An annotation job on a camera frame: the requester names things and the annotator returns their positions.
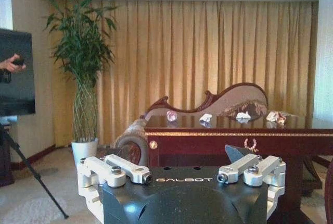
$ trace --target crumpled paper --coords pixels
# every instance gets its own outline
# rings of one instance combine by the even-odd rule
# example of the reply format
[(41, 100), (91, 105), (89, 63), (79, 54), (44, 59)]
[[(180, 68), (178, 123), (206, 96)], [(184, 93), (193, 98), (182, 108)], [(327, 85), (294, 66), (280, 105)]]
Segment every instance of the crumpled paper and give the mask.
[(271, 111), (267, 117), (267, 121), (276, 122), (277, 124), (284, 125), (287, 117), (284, 113), (279, 111)]
[(203, 116), (200, 117), (199, 122), (202, 126), (205, 128), (211, 128), (212, 125), (210, 124), (210, 119), (212, 118), (211, 114), (203, 114)]
[(210, 122), (210, 119), (212, 118), (211, 114), (203, 114), (203, 116), (200, 117), (200, 121), (204, 121), (204, 122)]
[(246, 111), (246, 113), (239, 112), (236, 116), (236, 120), (239, 123), (247, 123), (250, 119), (251, 119), (251, 116), (249, 115), (249, 113), (247, 111)]
[(169, 110), (168, 112), (166, 112), (166, 118), (169, 122), (174, 122), (175, 120), (177, 120), (177, 112)]

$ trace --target bamboo plant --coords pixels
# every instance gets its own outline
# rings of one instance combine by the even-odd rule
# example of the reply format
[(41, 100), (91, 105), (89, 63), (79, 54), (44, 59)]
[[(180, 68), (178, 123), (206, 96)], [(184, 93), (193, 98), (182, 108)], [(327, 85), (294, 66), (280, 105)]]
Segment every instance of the bamboo plant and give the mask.
[[(92, 0), (75, 1), (72, 8), (61, 9), (55, 0), (49, 0), (55, 12), (47, 17), (49, 33), (61, 32), (56, 45), (55, 62), (62, 62), (63, 71), (72, 73), (77, 84), (73, 102), (73, 139), (75, 142), (94, 141), (97, 136), (97, 72), (104, 63), (114, 62), (107, 44), (112, 30), (116, 30), (113, 17), (104, 16), (116, 7), (92, 6)], [(101, 25), (107, 25), (106, 32)]]

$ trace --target human hand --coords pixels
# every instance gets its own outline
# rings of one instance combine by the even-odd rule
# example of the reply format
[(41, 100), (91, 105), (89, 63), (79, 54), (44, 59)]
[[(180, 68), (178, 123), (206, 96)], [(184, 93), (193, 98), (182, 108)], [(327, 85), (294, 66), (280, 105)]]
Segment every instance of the human hand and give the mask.
[(0, 69), (7, 69), (11, 73), (22, 71), (26, 68), (26, 65), (15, 65), (12, 62), (21, 58), (19, 55), (14, 54), (11, 58), (4, 60), (0, 63)]

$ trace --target wall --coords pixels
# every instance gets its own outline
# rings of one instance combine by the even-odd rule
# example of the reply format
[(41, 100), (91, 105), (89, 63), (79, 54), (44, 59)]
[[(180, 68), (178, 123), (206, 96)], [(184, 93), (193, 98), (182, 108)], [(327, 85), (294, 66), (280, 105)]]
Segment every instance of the wall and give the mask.
[[(12, 137), (19, 143), (25, 157), (30, 157), (52, 146), (52, 67), (47, 31), (43, 31), (49, 14), (48, 3), (44, 0), (11, 0), (13, 29), (32, 34), (33, 69), (35, 85), (36, 114), (19, 116), (12, 128)], [(11, 161), (21, 159), (12, 151)]]
[(0, 0), (0, 28), (12, 30), (11, 0)]
[(319, 0), (315, 118), (333, 120), (333, 0)]

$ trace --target phone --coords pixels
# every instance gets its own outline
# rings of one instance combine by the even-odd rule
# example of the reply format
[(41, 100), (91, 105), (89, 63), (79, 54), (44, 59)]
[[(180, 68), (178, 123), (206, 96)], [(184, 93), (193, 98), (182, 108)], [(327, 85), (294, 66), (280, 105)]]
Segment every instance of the phone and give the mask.
[(11, 62), (12, 64), (18, 65), (18, 66), (22, 66), (24, 64), (24, 58), (20, 57), (20, 58), (16, 58), (14, 61)]

